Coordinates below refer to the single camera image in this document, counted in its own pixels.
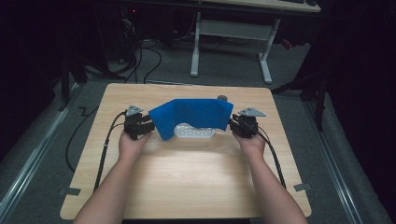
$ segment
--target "white plastic part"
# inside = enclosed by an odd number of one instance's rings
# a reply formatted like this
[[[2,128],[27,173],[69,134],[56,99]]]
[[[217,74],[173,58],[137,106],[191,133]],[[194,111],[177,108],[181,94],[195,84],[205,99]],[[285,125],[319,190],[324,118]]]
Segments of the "white plastic part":
[[[175,135],[179,138],[211,138],[215,132],[213,128],[194,128],[188,123],[180,123],[175,127]]]

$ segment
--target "blue plastic part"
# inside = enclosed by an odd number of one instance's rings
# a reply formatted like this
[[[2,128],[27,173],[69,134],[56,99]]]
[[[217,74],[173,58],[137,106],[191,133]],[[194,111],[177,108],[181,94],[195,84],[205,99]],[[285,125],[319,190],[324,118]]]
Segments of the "blue plastic part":
[[[218,99],[175,99],[148,112],[164,141],[171,139],[179,123],[194,128],[217,128],[225,131],[233,104]]]

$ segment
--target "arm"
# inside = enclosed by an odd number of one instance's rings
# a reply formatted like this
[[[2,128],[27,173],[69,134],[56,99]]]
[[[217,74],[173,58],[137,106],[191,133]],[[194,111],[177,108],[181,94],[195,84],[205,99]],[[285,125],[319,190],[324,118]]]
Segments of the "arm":
[[[131,183],[131,170],[150,136],[151,133],[147,133],[139,140],[133,141],[127,133],[122,132],[117,162],[78,212],[74,223],[122,222]]]
[[[303,211],[280,184],[263,158],[264,140],[256,134],[241,138],[233,133],[247,156],[264,223],[307,223]]]

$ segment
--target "light wood surface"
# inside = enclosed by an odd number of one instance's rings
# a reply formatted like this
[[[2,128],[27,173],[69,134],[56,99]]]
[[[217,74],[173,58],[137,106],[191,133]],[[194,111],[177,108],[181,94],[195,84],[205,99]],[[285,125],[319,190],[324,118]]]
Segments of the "light wood surface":
[[[302,181],[268,89],[110,84],[70,185],[71,188],[81,189],[81,192],[78,196],[66,196],[61,217],[74,219],[92,195],[107,131],[121,111],[129,105],[136,105],[143,108],[143,114],[146,115],[150,109],[173,99],[213,99],[219,95],[228,97],[233,104],[233,113],[253,106],[267,114],[265,118],[258,118],[259,125],[268,133],[274,145],[288,191],[302,207],[304,214],[309,216],[311,207],[305,192],[296,192],[293,187]],[[118,123],[123,121],[124,117],[120,117]],[[122,126],[111,134],[102,179],[118,157],[121,131]],[[277,176],[269,148],[265,150],[264,158]],[[229,128],[226,132],[216,130],[214,137],[209,139],[174,136],[166,142],[154,131],[132,175],[125,218],[260,216],[248,164]]]
[[[245,7],[265,7],[301,12],[320,12],[320,7],[318,5],[311,7],[306,2],[302,4],[280,0],[203,0],[203,2],[240,5]]]

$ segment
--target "white desk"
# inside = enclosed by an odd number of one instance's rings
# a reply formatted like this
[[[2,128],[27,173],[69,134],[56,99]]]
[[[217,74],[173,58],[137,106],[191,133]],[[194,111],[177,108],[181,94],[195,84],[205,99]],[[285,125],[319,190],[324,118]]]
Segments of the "white desk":
[[[200,4],[201,2],[233,4],[245,7],[265,7],[277,10],[292,10],[306,13],[320,12],[320,7],[318,6],[311,7],[307,3],[298,4],[278,0],[204,0],[200,1]],[[262,53],[259,53],[259,61],[262,67],[262,75],[264,77],[265,83],[271,84],[272,79],[268,69],[267,57],[274,42],[279,23],[280,19],[276,19],[273,25],[267,26],[240,22],[201,20],[201,13],[198,12],[195,28],[195,45],[191,61],[191,75],[193,77],[198,76],[200,35],[218,35],[265,40],[266,45]]]

